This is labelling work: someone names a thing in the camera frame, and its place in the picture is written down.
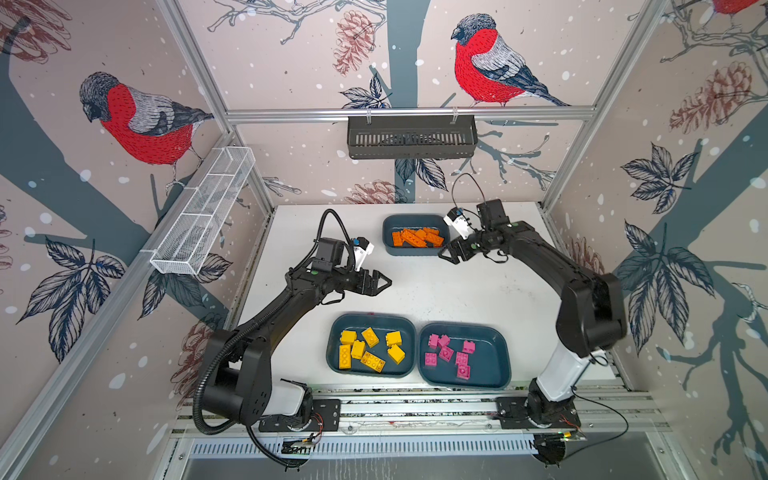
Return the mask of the orange long lego brick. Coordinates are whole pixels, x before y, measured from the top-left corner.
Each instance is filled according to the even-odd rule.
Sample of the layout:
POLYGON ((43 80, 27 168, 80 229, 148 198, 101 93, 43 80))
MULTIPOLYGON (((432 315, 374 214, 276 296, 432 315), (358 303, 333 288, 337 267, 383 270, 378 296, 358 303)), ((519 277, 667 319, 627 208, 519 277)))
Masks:
POLYGON ((401 238, 405 244, 414 248, 427 248, 426 233, 422 230, 404 229, 400 232, 401 238))

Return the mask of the yellow square lego brick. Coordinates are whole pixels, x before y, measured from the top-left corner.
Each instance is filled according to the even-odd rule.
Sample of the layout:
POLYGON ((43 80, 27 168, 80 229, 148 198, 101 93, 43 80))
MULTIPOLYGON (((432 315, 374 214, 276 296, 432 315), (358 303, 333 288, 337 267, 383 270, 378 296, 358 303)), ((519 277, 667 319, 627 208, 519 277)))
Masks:
POLYGON ((386 345, 388 347, 392 346, 401 346, 402 345, 402 334, 400 331, 392 331, 386 334, 386 345))

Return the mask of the yellow tall lego brick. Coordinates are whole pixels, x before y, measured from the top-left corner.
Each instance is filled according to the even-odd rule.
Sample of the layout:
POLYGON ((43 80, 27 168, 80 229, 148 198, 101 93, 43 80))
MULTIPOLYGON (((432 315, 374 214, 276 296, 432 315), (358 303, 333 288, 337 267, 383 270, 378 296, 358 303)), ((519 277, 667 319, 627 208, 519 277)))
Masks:
POLYGON ((362 360, 363 355, 366 351, 366 342, 365 341, 354 341, 351 345, 351 352, 350 356, 354 360, 362 360))

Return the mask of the yellow long lego brick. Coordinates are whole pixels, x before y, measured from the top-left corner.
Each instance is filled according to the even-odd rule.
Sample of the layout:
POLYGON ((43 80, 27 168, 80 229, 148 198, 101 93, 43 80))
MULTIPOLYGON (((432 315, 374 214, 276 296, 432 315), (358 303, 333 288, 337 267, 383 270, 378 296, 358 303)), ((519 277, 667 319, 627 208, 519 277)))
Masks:
POLYGON ((362 355, 360 362, 362 365, 364 365, 365 367, 371 369, 376 373, 381 373, 386 365, 385 360, 380 359, 379 357, 371 354, 370 352, 365 352, 362 355))
POLYGON ((340 370, 348 370, 352 365, 351 346, 342 344, 339 346, 338 353, 338 368, 340 370))

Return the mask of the yellow small lego brick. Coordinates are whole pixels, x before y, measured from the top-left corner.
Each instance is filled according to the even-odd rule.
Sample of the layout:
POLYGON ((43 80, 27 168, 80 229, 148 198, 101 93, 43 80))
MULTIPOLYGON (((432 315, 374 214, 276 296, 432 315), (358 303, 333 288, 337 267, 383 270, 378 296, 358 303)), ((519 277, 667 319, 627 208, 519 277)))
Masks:
POLYGON ((406 358, 406 353, 399 345, 392 345, 388 348, 387 353, 396 364, 401 364, 406 358))

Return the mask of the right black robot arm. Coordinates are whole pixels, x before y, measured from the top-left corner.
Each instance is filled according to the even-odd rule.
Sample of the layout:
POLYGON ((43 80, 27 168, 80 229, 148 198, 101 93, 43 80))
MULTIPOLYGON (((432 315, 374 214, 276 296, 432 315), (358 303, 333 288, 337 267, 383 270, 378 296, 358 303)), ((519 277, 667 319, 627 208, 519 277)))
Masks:
POLYGON ((445 244, 438 257, 452 264, 493 251, 512 257, 536 273, 558 295, 555 321, 558 344, 546 367, 528 387, 528 420, 548 427, 573 408, 575 386, 596 353, 612 348, 628 331, 620 280, 581 266, 543 239, 527 222, 512 221, 502 201, 476 206, 480 226, 471 226, 465 211, 455 206, 443 217, 458 237, 445 244))

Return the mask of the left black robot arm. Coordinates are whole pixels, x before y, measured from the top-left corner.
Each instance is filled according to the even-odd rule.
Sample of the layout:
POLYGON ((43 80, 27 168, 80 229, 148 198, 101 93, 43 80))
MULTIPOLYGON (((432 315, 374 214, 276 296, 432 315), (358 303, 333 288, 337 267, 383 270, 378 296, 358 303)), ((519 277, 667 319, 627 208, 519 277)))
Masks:
POLYGON ((392 285, 380 271, 361 266, 361 254, 371 246, 363 237, 351 238, 335 210, 323 212, 312 248, 285 274, 281 293, 247 322, 209 338, 192 393, 198 431, 217 435, 235 424, 251 427, 266 413, 273 352, 329 294, 375 297, 392 285))

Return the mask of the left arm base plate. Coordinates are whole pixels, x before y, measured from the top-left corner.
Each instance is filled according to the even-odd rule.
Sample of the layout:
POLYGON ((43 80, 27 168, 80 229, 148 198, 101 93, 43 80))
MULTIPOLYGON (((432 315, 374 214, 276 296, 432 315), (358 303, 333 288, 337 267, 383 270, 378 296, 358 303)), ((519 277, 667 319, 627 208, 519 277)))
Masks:
POLYGON ((339 399, 314 399, 304 402, 292 416, 271 415, 258 423, 260 433, 319 433, 336 432, 339 428, 341 401, 339 399))

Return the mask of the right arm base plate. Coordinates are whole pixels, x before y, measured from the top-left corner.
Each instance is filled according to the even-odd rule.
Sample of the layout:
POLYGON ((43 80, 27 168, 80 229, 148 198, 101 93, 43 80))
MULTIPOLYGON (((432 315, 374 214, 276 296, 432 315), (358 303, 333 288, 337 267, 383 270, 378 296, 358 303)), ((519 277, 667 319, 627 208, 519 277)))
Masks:
POLYGON ((579 429, 581 420, 572 399, 550 402, 521 396, 497 397, 494 418, 503 430, 579 429))

